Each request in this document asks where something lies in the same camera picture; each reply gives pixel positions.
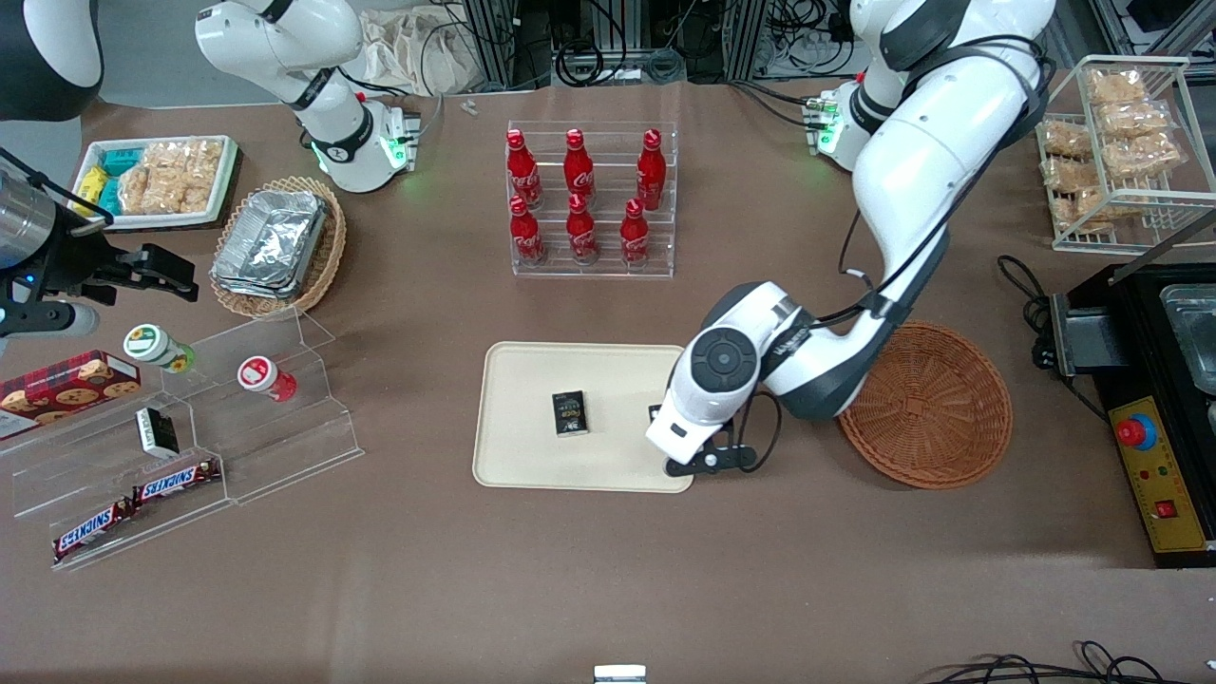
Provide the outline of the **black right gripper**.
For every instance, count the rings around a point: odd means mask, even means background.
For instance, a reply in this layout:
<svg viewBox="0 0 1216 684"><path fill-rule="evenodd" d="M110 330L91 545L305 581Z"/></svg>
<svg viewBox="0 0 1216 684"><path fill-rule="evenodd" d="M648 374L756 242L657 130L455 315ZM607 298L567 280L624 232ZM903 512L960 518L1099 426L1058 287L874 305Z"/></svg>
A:
<svg viewBox="0 0 1216 684"><path fill-rule="evenodd" d="M72 295L112 305L118 287L174 295L195 303L195 263L158 245L133 251L109 245L103 228L74 211L54 204L47 239L28 259L36 295Z"/></svg>

